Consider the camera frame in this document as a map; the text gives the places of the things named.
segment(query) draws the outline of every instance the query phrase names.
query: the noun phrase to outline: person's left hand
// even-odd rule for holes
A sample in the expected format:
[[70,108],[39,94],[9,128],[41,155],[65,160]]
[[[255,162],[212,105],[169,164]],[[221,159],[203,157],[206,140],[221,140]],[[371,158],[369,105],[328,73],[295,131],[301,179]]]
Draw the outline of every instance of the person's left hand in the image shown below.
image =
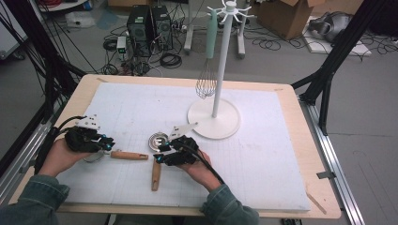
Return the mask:
[[56,177],[61,172],[72,167],[82,158],[87,158],[93,153],[72,152],[65,139],[58,139],[54,142],[49,154],[44,161],[38,174]]

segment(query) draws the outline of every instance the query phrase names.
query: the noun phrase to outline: white base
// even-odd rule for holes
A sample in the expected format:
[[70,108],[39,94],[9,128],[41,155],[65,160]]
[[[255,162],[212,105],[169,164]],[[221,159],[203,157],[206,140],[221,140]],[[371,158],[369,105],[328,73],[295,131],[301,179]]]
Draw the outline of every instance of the white base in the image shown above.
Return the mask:
[[198,122],[194,130],[209,139],[225,139],[235,134],[240,127],[240,114],[227,100],[220,99],[217,117],[213,118],[214,98],[201,99],[188,110],[190,124]]

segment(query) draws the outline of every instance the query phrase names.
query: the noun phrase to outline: white mat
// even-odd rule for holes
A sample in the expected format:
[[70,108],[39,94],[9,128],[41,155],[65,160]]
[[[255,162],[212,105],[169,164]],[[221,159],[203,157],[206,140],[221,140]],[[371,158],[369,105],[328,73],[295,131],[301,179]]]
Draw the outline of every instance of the white mat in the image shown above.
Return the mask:
[[[310,53],[330,53],[333,48],[330,46],[329,42],[324,40],[316,31],[307,31],[310,20],[314,20],[316,18],[317,17],[310,16],[308,19],[307,24],[302,31],[304,41],[307,44]],[[358,41],[357,45],[352,49],[349,55],[370,56],[371,54],[371,51],[369,51],[361,41]]]
[[[310,209],[278,97],[273,92],[222,90],[235,104],[240,130],[212,141],[193,137],[212,159],[215,170],[242,203],[257,209]],[[200,98],[193,87],[102,83],[86,114],[97,114],[99,133],[115,139],[114,149],[149,154],[148,138],[169,134],[187,124],[191,104]],[[207,191],[176,167],[162,165],[159,190],[151,191],[152,157],[148,161],[113,159],[78,162],[61,173],[71,187],[69,203],[114,203],[199,207]]]

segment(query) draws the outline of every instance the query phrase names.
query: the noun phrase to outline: computer tower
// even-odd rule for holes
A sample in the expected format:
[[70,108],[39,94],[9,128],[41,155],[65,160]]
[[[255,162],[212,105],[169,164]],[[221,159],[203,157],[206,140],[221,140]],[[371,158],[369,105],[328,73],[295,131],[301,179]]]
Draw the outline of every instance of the computer tower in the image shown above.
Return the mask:
[[171,25],[172,21],[166,6],[152,7],[153,23],[155,28],[155,38],[157,39],[160,51],[173,49],[173,37]]
[[154,39],[154,27],[150,6],[132,6],[127,28],[134,56],[149,57],[151,55],[150,44]]

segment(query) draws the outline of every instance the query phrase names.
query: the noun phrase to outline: hand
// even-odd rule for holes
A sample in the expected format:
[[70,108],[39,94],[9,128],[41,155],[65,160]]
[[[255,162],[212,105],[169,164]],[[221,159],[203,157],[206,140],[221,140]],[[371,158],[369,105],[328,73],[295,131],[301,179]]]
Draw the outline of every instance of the hand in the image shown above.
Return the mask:
[[[198,154],[203,156],[211,165],[210,157],[205,152],[198,150]],[[211,172],[202,161],[195,161],[193,164],[182,164],[177,167],[184,170],[194,181],[203,185],[208,192],[211,192],[221,185],[213,172]]]
[[56,140],[38,174],[56,177],[61,172],[72,167],[75,162],[82,158],[87,158],[91,154],[72,152],[68,148],[65,139]]

